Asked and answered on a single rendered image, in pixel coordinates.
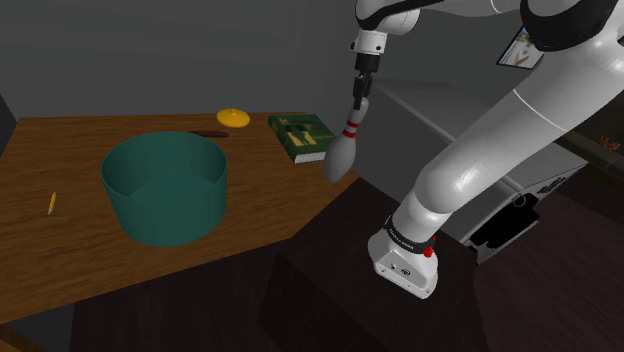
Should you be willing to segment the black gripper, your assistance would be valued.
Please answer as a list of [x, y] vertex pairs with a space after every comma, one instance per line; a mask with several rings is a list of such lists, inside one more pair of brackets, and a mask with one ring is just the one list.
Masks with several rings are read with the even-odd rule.
[[358, 53], [356, 55], [355, 69], [360, 73], [354, 78], [352, 95], [354, 98], [353, 109], [361, 108], [362, 100], [367, 98], [372, 87], [373, 76], [379, 69], [381, 56], [374, 54]]

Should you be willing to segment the white bowling pin red stripes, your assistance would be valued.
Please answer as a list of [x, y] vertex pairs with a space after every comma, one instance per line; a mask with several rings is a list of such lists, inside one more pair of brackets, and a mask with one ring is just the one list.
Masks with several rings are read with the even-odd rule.
[[330, 143], [324, 158], [327, 181], [339, 181], [352, 167], [356, 157], [356, 133], [369, 108], [366, 97], [359, 109], [352, 109], [343, 131]]

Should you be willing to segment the green hardcover book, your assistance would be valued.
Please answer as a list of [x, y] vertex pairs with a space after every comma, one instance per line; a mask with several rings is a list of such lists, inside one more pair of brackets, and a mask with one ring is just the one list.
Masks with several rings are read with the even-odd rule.
[[323, 161], [335, 139], [315, 114], [271, 115], [268, 124], [294, 164]]

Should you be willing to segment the yellow round lid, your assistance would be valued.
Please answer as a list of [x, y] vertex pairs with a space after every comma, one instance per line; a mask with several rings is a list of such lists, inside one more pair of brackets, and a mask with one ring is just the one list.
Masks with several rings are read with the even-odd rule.
[[221, 125], [229, 128], [243, 128], [251, 121], [250, 116], [246, 112], [234, 108], [220, 110], [216, 114], [216, 119]]

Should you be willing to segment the dark robot stand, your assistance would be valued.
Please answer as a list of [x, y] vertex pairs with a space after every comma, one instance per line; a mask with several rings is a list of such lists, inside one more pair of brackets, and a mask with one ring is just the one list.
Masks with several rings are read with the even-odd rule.
[[259, 315], [283, 352], [490, 352], [471, 250], [438, 233], [424, 300], [375, 272], [369, 239], [397, 206], [357, 179], [284, 243]]

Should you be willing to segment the green round tub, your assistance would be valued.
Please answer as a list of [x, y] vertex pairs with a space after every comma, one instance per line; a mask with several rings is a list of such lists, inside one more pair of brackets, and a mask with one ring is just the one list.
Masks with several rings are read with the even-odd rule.
[[195, 134], [132, 137], [108, 152], [100, 176], [122, 229], [144, 245], [196, 241], [214, 230], [226, 212], [226, 154]]

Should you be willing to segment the framed wall picture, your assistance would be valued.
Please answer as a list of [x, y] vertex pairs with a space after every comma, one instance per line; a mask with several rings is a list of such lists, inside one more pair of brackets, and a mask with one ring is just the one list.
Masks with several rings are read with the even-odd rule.
[[497, 65], [532, 70], [543, 58], [525, 27], [522, 27], [500, 56]]

